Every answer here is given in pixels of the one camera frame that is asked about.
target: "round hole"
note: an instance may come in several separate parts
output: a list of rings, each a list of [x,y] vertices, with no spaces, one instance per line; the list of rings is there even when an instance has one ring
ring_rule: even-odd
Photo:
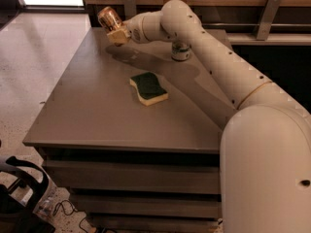
[[[302,187],[307,188],[310,186],[310,181],[309,180],[303,180],[299,183]]]

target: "sponge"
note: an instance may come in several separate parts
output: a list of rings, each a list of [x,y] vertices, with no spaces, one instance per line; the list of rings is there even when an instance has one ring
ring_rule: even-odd
[[[153,73],[131,77],[129,83],[136,88],[139,101],[146,106],[168,99],[168,93],[161,87]]]

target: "black object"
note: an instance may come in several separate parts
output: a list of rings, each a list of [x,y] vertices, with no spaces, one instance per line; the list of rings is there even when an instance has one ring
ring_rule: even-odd
[[[310,46],[233,46],[233,49],[311,112]]]
[[[35,178],[19,169],[18,167],[30,167],[42,173],[43,179],[40,183]],[[26,183],[33,190],[33,194],[25,206],[15,200],[10,194],[11,189],[0,184],[0,229],[1,233],[52,233],[55,228],[43,221],[33,210],[41,197],[45,194],[49,179],[46,173],[35,164],[18,160],[14,156],[0,157],[0,172],[6,172],[17,177],[19,184]]]

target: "bracket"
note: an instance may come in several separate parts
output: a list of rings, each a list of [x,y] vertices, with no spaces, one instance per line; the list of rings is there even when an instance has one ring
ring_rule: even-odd
[[[136,0],[123,0],[125,19],[136,16]]]
[[[265,41],[270,33],[271,25],[280,7],[281,0],[267,0],[259,21],[257,40]]]

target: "gray table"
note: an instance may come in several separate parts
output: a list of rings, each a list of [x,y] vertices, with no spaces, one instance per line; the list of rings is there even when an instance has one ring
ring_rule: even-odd
[[[198,232],[221,215],[222,131],[204,108],[227,101],[194,54],[175,62],[170,49],[90,29],[24,139],[94,226]],[[129,79],[148,71],[169,99],[145,107]]]

